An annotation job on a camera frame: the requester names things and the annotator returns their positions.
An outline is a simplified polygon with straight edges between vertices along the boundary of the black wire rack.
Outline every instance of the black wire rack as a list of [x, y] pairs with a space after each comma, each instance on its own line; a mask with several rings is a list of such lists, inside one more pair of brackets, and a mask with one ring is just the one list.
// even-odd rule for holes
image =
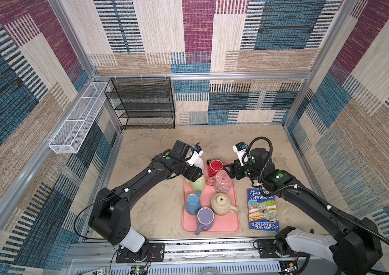
[[175, 103], [169, 77], [120, 77], [105, 93], [123, 129], [174, 129]]

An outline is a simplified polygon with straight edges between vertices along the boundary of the book cover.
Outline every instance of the book cover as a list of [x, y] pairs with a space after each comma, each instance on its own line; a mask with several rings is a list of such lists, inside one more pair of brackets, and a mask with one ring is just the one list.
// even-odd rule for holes
[[265, 198], [259, 189], [248, 189], [248, 220], [250, 229], [278, 232], [275, 196]]

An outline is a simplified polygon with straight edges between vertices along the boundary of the beige tabletop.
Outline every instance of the beige tabletop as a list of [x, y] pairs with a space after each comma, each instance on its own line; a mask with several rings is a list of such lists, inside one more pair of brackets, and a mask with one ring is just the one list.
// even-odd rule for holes
[[[233, 162], [237, 155], [232, 146], [245, 141], [249, 144], [254, 138], [265, 136], [272, 141], [272, 160], [277, 169], [284, 169], [296, 176], [305, 186], [309, 183], [304, 171], [280, 125], [232, 125], [232, 126], [176, 126], [176, 129], [127, 130], [116, 160], [109, 189], [130, 180], [145, 169], [150, 158], [171, 149], [176, 140], [190, 145], [200, 142], [204, 151], [202, 159], [220, 159]], [[252, 148], [269, 148], [263, 141], [257, 141]], [[248, 178], [235, 180], [240, 229], [236, 233], [202, 232], [199, 236], [185, 232], [182, 228], [184, 204], [184, 178], [165, 180], [153, 187], [133, 207], [131, 225], [149, 239], [192, 239], [214, 237], [251, 237], [274, 235], [275, 233], [250, 230], [248, 228], [247, 189], [252, 188]], [[291, 203], [276, 198], [280, 228], [294, 226], [303, 231], [314, 228], [316, 234], [327, 232], [313, 219]]]

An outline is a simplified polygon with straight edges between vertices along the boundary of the wire basket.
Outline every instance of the wire basket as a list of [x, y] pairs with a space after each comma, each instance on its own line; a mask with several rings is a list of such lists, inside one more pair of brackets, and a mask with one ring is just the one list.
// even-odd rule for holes
[[175, 104], [168, 77], [111, 78], [105, 95], [123, 129], [174, 129]]
[[56, 154], [76, 154], [110, 92], [107, 82], [89, 84], [72, 112], [49, 143]]

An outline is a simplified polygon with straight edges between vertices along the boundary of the blue mug handle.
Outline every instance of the blue mug handle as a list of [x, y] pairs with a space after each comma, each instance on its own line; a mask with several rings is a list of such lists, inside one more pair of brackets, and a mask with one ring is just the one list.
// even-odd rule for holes
[[199, 224], [197, 226], [196, 235], [198, 236], [201, 233], [201, 231], [202, 231], [202, 224]]

